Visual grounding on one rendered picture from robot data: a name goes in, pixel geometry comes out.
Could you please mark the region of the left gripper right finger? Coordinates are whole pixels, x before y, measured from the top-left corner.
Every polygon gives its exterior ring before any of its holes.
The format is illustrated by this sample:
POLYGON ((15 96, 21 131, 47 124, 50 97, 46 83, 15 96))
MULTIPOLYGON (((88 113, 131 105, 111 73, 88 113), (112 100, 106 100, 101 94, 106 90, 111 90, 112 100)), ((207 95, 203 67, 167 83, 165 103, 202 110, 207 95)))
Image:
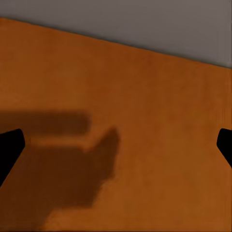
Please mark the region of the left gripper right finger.
POLYGON ((222 128, 217 138, 217 147, 232 167, 232 130, 222 128))

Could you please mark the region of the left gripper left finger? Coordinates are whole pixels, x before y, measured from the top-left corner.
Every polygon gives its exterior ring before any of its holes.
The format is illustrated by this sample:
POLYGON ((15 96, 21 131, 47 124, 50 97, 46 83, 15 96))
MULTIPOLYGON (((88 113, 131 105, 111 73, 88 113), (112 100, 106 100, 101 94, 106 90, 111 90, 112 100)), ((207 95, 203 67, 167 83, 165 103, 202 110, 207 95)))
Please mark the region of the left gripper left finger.
POLYGON ((0 186, 25 147, 21 129, 0 134, 0 186))

